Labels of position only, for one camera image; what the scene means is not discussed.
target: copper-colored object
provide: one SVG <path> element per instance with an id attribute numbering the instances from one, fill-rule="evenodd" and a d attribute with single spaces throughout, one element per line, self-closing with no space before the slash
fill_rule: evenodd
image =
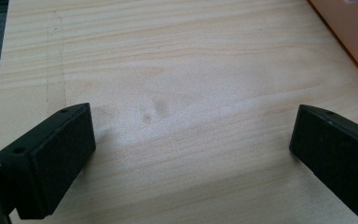
<path id="1" fill-rule="evenodd" d="M 358 62 L 358 0 L 310 0 Z"/>

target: wooden surface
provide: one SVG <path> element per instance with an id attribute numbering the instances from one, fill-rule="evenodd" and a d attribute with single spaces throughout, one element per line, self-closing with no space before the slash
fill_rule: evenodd
<path id="1" fill-rule="evenodd" d="M 358 122 L 358 68 L 307 1 L 10 1 L 0 149 L 90 102 L 97 151 L 43 221 L 358 223 L 288 145 Z"/>

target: wooden table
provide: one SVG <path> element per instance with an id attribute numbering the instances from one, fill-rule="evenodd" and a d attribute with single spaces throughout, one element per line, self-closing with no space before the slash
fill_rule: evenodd
<path id="1" fill-rule="evenodd" d="M 300 104 L 358 122 L 358 67 L 307 1 L 10 1 L 0 149 L 83 102 L 96 153 L 13 223 L 358 223 L 288 149 Z"/>

